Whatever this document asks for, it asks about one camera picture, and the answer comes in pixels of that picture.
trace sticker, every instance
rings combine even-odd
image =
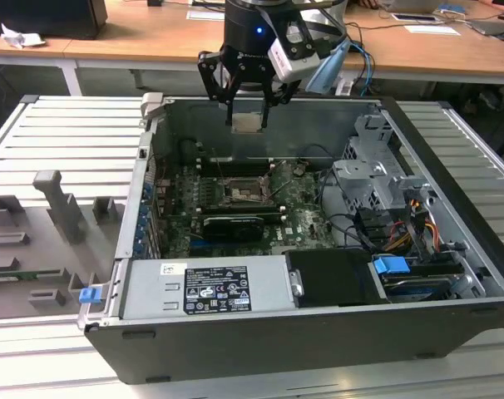
[[[0,283],[7,283],[8,281],[19,281],[17,277],[0,277]]]
[[[184,268],[183,273],[184,312],[187,314],[252,310],[246,266]]]
[[[184,274],[187,269],[187,264],[161,264],[160,274],[171,275],[171,274]]]

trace desktop computer tower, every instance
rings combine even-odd
[[[14,31],[45,37],[94,39],[106,19],[104,0],[0,1],[0,33],[3,23]]]

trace power supply label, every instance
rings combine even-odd
[[[252,310],[246,266],[187,268],[184,279],[184,312],[187,314]]]

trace motherboard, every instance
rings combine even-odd
[[[167,259],[283,254],[335,247],[305,162],[171,168],[158,182]]]

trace wooden desk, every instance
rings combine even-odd
[[[184,5],[147,7],[146,1],[106,0],[107,24],[98,40],[73,40],[65,57],[105,60],[194,62],[199,52],[216,52],[224,23],[186,19]]]
[[[479,2],[458,1],[468,17],[498,14]],[[145,0],[106,0],[106,8],[107,25],[97,40],[47,39],[45,47],[20,51],[0,39],[0,64],[60,67],[69,92],[79,96],[78,67],[196,71],[199,51],[217,51],[222,43],[224,23],[188,20],[186,5],[147,7]],[[391,17],[383,19],[383,14],[350,7],[345,20],[361,27],[400,23]],[[461,36],[410,33],[405,27],[363,29],[364,44],[376,60],[375,76],[504,84],[504,42],[484,37],[459,22],[452,27]],[[355,28],[349,28],[349,33],[358,39]],[[343,68],[360,71],[362,67],[362,57],[349,54]]]
[[[499,13],[497,9],[479,2],[462,0],[460,3],[466,8],[468,18],[490,17]],[[357,22],[360,27],[402,23],[392,17],[383,19],[384,14],[351,7],[345,15],[345,21]],[[484,37],[464,23],[455,22],[450,26],[461,36],[410,33],[405,27],[363,29],[365,48],[376,59],[376,76],[390,76],[391,73],[428,74],[441,78],[448,76],[448,81],[455,80],[453,78],[456,76],[457,81],[465,82],[476,82],[483,77],[504,78],[504,42],[494,37]],[[355,27],[349,27],[348,32],[353,40],[358,40]],[[352,55],[347,64],[353,65],[355,57]],[[419,80],[439,79],[419,77]]]

